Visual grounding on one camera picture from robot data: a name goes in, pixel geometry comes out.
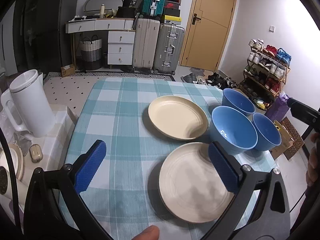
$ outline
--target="blue gripper pad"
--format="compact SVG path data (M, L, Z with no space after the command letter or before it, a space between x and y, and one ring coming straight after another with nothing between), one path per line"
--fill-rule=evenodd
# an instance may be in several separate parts
M87 152L89 156L75 175L74 187L78 194L87 190L93 176L96 174L102 160L106 156L106 143L104 141L99 141L97 146L91 152L89 151Z
M235 173L228 160L224 157L223 153L220 152L214 143L209 145L208 152L209 158L226 189L229 192L237 194L239 191L238 175Z

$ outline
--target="laundry basket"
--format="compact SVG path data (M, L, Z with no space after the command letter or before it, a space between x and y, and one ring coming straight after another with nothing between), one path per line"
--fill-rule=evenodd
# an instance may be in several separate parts
M91 39L85 37L81 42L81 57L83 67L86 70L97 70L102 67L102 39L98 39L97 35Z

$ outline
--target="white kettle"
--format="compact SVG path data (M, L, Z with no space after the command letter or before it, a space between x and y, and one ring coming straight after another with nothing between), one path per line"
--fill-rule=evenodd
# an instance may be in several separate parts
M21 117L17 124L8 102L12 101ZM1 104L13 127L17 131L29 131L36 138L45 136L54 126L55 115L43 90L43 74L36 69L28 70L12 81L1 95Z

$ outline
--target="hand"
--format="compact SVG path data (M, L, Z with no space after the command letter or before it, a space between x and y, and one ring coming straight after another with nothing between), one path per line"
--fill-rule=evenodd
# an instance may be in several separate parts
M132 240L158 240L160 230L156 226L150 226L135 236Z
M316 142L316 139L320 137L319 133L315 133L311 136L311 141L313 143ZM318 173L316 172L316 168L318 166L318 158L316 155L316 148L313 147L313 149L311 150L310 153L310 157L309 157L309 163L308 163L308 171L306 173L306 181L307 181L307 185L309 187L311 187L313 185L314 182L316 182L316 180L318 179Z

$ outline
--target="silver suitcase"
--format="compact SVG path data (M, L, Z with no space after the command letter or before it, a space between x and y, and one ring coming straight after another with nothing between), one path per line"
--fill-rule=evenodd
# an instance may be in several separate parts
M184 39L184 28L174 24L160 24L154 73L164 72L175 75Z
M134 38L132 66L148 68L153 66L160 22L150 19L138 19Z

